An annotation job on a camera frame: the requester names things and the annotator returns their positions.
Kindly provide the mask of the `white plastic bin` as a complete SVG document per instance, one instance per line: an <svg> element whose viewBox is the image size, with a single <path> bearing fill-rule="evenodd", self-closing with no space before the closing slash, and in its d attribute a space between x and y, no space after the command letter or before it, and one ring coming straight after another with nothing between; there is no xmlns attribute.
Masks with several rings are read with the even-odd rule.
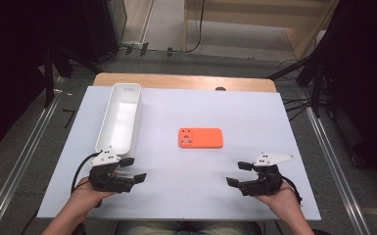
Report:
<svg viewBox="0 0 377 235"><path fill-rule="evenodd" d="M141 115L141 86L117 83L113 86L95 150L111 147L119 156L131 157L135 151Z"/></svg>

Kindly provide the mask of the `dark cabinet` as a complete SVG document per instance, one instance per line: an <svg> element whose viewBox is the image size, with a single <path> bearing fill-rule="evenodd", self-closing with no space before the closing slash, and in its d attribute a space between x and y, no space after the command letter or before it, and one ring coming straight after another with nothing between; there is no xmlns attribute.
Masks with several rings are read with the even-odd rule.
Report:
<svg viewBox="0 0 377 235"><path fill-rule="evenodd" d="M100 63L118 52L127 12L124 0L83 0L91 36L91 56Z"/></svg>

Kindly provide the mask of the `light wooden shelf frame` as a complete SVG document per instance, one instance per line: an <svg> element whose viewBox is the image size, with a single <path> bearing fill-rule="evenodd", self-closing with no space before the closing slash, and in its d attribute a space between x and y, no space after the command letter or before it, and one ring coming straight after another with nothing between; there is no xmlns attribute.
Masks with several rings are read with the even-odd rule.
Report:
<svg viewBox="0 0 377 235"><path fill-rule="evenodd" d="M321 30L325 30L340 0L183 0L184 46L188 22L251 24L283 27L299 60L305 57Z"/></svg>

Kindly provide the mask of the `black metal stand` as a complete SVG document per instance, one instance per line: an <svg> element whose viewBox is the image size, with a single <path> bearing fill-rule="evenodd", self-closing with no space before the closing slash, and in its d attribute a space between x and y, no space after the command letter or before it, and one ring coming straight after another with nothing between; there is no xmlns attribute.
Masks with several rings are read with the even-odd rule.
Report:
<svg viewBox="0 0 377 235"><path fill-rule="evenodd" d="M61 44L48 43L44 50L44 77L46 100L44 107L48 108L55 100L53 68L56 68L62 77L71 77L73 69L69 60L78 62L80 65L93 71L95 74L101 73L102 70L79 56L73 50Z"/></svg>
<svg viewBox="0 0 377 235"><path fill-rule="evenodd" d="M296 78L299 87L308 87L312 84L311 95L309 96L309 106L314 115L319 118L320 94L324 72L323 65L320 64L313 55L297 60L292 65L269 75L267 78L270 80L276 80L297 70L301 70Z"/></svg>

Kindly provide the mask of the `wooden table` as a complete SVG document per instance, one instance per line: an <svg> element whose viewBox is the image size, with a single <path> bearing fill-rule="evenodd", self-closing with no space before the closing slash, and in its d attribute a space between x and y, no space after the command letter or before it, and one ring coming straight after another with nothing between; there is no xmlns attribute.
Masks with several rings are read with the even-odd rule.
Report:
<svg viewBox="0 0 377 235"><path fill-rule="evenodd" d="M215 90L222 86L226 91L277 92L274 82L267 78L153 73L102 72L96 75L93 85L113 86L116 83L138 83L144 88Z"/></svg>

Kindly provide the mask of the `black curtain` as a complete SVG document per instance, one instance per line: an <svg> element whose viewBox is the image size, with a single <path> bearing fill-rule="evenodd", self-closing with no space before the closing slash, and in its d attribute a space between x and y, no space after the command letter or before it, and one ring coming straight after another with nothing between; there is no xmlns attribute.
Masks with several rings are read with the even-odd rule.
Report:
<svg viewBox="0 0 377 235"><path fill-rule="evenodd" d="M0 142L45 91L44 50L62 44L78 0L0 0Z"/></svg>
<svg viewBox="0 0 377 235"><path fill-rule="evenodd" d="M377 170L377 0L340 0L324 43L336 122L358 167Z"/></svg>

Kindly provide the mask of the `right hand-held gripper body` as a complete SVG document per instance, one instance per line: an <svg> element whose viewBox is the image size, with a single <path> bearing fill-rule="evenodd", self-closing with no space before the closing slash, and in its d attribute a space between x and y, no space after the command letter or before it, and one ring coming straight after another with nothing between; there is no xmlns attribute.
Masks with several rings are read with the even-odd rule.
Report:
<svg viewBox="0 0 377 235"><path fill-rule="evenodd" d="M250 163L258 175L256 180L240 182L240 191L244 196L268 196L279 191L283 183L283 175L278 164L291 161L293 155L261 152L257 159Z"/></svg>

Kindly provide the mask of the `orange phone case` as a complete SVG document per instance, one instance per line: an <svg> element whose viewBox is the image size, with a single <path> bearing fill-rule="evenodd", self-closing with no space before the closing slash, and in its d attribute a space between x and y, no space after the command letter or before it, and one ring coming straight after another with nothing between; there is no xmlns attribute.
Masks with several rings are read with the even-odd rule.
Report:
<svg viewBox="0 0 377 235"><path fill-rule="evenodd" d="M178 145L186 149L218 149L223 146L222 131L219 128L180 128Z"/></svg>

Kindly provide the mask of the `person's right hand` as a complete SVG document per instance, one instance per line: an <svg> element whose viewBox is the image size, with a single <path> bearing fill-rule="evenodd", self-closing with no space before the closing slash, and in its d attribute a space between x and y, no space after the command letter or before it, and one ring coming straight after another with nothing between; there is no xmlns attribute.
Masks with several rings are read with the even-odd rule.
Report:
<svg viewBox="0 0 377 235"><path fill-rule="evenodd" d="M266 204L280 219L302 216L301 207L292 186L283 182L279 191L269 196L256 196L256 199Z"/></svg>

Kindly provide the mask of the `person's left hand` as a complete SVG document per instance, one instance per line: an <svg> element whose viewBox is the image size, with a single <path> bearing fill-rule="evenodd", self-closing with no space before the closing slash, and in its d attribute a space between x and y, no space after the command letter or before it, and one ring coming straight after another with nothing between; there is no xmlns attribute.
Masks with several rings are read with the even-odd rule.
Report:
<svg viewBox="0 0 377 235"><path fill-rule="evenodd" d="M86 217L102 200L113 196L113 192L97 191L87 177L79 180L67 202L68 212L76 218Z"/></svg>

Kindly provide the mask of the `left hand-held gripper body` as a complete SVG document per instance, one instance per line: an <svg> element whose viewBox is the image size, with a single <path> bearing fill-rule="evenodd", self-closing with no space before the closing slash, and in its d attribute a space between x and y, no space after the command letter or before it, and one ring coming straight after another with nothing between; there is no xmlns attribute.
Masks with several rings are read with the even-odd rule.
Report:
<svg viewBox="0 0 377 235"><path fill-rule="evenodd" d="M133 185L124 182L124 177L116 176L116 169L121 157L112 147L102 150L90 162L89 180L93 188L102 192L129 192Z"/></svg>

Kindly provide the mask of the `aluminium floor rail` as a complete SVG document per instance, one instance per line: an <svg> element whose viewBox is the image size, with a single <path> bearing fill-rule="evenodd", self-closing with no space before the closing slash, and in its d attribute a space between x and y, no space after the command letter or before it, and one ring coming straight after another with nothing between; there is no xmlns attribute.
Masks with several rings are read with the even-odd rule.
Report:
<svg viewBox="0 0 377 235"><path fill-rule="evenodd" d="M337 186L337 190L340 194L347 215L353 226L353 230L356 235L371 235L371 231L365 220L361 207L358 204L353 190L351 189L350 183L340 166L335 151L325 132L322 120L320 117L317 117L315 115L313 108L314 105L310 104L306 112L312 125L312 129L320 144L322 153L328 164L334 182Z"/></svg>
<svg viewBox="0 0 377 235"><path fill-rule="evenodd" d="M24 176L28 164L35 152L35 149L46 129L48 123L54 114L60 101L60 96L56 95L54 100L47 108L40 113L39 119L36 121L26 143L17 158L12 170L7 173L7 179L0 190L0 221L10 205L12 198Z"/></svg>

